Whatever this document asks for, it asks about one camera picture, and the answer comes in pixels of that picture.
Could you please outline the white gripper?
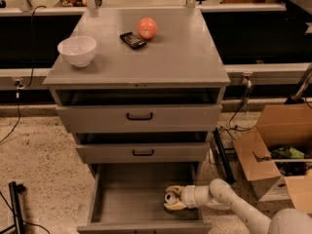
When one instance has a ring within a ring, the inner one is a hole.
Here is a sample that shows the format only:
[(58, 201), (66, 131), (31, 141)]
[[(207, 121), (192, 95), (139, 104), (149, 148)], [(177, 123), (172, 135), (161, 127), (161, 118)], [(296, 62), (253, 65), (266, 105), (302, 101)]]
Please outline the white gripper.
[(196, 185), (173, 185), (165, 189), (166, 192), (174, 192), (180, 194), (180, 201), (169, 204), (165, 203), (164, 207), (168, 211), (180, 211), (183, 209), (194, 209), (199, 207), (209, 207), (213, 202), (213, 196), (208, 186)]

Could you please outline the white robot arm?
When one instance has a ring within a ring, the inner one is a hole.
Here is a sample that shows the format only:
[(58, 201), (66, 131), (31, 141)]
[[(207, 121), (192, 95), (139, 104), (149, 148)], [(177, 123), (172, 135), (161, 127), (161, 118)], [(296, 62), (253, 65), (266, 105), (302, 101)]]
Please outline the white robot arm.
[(296, 209), (283, 209), (269, 218), (239, 197), (220, 178), (209, 185), (173, 185), (165, 190), (164, 207), (169, 211), (208, 207), (230, 209), (253, 234), (312, 234), (312, 217)]

